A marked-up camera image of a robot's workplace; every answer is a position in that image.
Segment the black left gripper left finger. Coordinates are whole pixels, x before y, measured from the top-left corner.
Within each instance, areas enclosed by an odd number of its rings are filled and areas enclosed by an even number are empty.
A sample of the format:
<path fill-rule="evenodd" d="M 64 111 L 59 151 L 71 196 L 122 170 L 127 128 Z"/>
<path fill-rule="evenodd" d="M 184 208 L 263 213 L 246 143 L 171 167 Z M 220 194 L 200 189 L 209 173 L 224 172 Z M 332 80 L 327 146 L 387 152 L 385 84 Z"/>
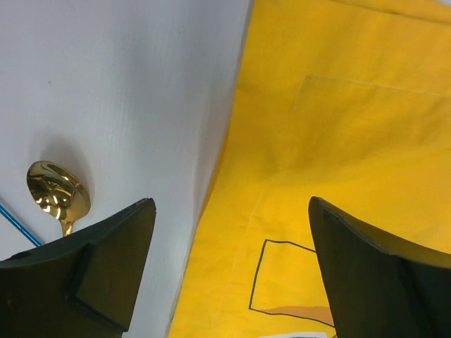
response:
<path fill-rule="evenodd" d="M 122 337 L 156 220 L 152 198 L 1 262 L 2 337 Z"/>

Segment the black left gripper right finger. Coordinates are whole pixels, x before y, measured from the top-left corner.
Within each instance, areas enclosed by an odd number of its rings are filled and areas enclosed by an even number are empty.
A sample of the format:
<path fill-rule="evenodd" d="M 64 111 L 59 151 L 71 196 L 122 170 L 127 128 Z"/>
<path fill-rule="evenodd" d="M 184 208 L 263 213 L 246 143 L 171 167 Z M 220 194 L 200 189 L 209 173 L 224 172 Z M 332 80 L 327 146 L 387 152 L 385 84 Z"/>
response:
<path fill-rule="evenodd" d="M 309 224 L 339 337 L 449 337 L 450 255 L 313 197 Z"/>

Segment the gold spoon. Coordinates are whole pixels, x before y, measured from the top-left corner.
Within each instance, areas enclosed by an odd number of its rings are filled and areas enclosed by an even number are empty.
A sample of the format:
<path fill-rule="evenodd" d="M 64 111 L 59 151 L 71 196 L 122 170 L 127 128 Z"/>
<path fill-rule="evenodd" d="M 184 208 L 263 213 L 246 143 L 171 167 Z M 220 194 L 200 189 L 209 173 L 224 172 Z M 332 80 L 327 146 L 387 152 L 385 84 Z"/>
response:
<path fill-rule="evenodd" d="M 72 234 L 74 223 L 91 209 L 84 184 L 63 166 L 36 161 L 27 171 L 27 186 L 35 203 L 61 224 L 64 237 Z"/>

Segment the yellow Pikachu cloth placemat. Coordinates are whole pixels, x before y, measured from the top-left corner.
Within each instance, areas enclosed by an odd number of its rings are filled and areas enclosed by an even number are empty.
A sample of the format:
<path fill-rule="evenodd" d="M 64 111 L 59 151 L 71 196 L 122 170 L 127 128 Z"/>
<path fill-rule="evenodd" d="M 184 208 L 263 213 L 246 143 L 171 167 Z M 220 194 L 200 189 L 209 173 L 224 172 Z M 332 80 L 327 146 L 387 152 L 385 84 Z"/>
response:
<path fill-rule="evenodd" d="M 450 250 L 450 6 L 255 1 L 170 337 L 336 335 L 313 196 Z"/>

